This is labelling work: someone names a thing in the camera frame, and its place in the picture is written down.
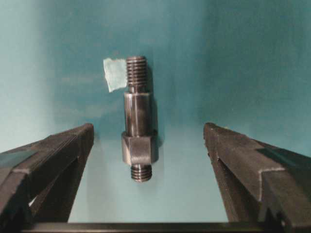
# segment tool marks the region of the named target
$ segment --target metal bolt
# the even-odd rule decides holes
[[[147,91],[147,61],[144,56],[126,59],[128,92],[124,93],[125,132],[122,133],[123,161],[131,166],[137,182],[151,179],[151,163],[157,160],[152,126],[152,94]]]

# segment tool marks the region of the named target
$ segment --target screw thread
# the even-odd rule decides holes
[[[147,61],[144,56],[133,56],[126,59],[128,85],[147,84]]]
[[[152,177],[151,165],[133,164],[131,166],[132,179],[136,182],[145,182]]]

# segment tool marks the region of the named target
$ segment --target threaded stud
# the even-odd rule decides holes
[[[146,85],[147,61],[144,56],[133,56],[126,59],[128,85]]]
[[[152,167],[145,164],[133,164],[131,166],[131,175],[136,182],[148,181],[152,177]]]

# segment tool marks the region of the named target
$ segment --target shiny metal surface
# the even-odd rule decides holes
[[[125,132],[123,161],[131,165],[137,182],[151,179],[156,154],[156,132],[152,124],[152,94],[147,91],[147,61],[143,56],[126,59],[129,92],[124,93]]]
[[[128,136],[152,134],[151,93],[124,93],[125,127]]]

